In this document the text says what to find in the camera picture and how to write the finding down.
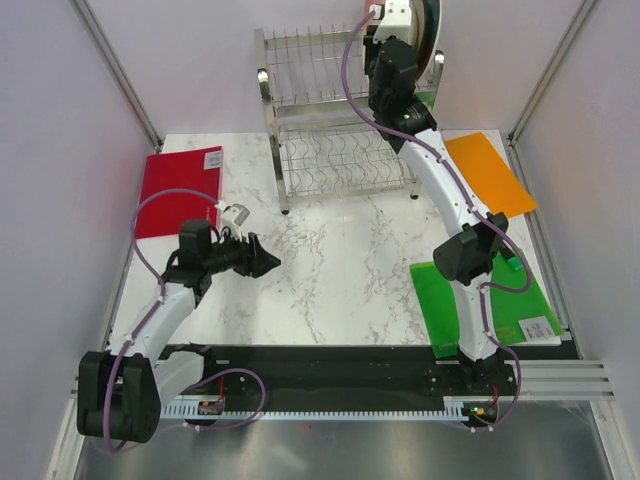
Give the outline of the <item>brown rimmed cream plate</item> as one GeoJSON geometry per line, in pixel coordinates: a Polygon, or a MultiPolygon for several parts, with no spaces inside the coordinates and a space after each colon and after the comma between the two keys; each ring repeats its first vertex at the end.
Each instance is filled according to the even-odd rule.
{"type": "Polygon", "coordinates": [[[416,61],[418,75],[421,76],[427,68],[433,50],[432,34],[435,32],[436,21],[433,19],[434,9],[428,0],[413,1],[412,7],[416,13],[416,61]]]}

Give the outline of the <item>red and blue floral plate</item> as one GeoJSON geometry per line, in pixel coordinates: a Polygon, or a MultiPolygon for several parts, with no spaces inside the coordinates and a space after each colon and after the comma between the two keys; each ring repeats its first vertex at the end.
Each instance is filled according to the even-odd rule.
{"type": "Polygon", "coordinates": [[[442,23],[442,1],[441,0],[428,0],[431,3],[431,6],[434,9],[434,14],[433,14],[433,19],[436,21],[436,27],[435,27],[435,32],[432,34],[432,38],[434,40],[434,45],[433,45],[433,50],[431,53],[431,56],[429,58],[429,63],[431,62],[431,60],[434,57],[435,51],[436,51],[436,47],[438,46],[438,42],[439,42],[439,34],[440,34],[440,29],[441,29],[441,23],[442,23]]]}

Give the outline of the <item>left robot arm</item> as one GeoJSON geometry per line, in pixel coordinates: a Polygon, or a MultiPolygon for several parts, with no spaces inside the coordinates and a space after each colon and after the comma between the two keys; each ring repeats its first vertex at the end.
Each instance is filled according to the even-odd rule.
{"type": "Polygon", "coordinates": [[[178,247],[159,276],[156,297],[133,327],[103,351],[87,352],[79,363],[77,430],[107,444],[145,443],[154,435],[163,407],[192,387],[208,393],[219,369],[200,348],[161,355],[174,332],[199,306],[214,275],[232,270],[259,278],[280,266],[257,234],[214,238],[203,219],[183,224],[178,247]]]}

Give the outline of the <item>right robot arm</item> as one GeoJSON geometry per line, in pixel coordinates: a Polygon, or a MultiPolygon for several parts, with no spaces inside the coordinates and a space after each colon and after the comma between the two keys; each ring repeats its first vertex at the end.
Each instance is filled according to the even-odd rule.
{"type": "Polygon", "coordinates": [[[449,238],[433,251],[439,273],[451,282],[457,309],[458,347],[470,361],[458,368],[467,392],[483,392],[494,381],[485,360],[497,346],[490,305],[481,285],[492,279],[493,261],[508,228],[503,213],[493,213],[475,197],[457,169],[428,107],[415,93],[418,64],[414,48],[390,37],[364,40],[368,106],[376,128],[416,175],[436,206],[449,238]]]}

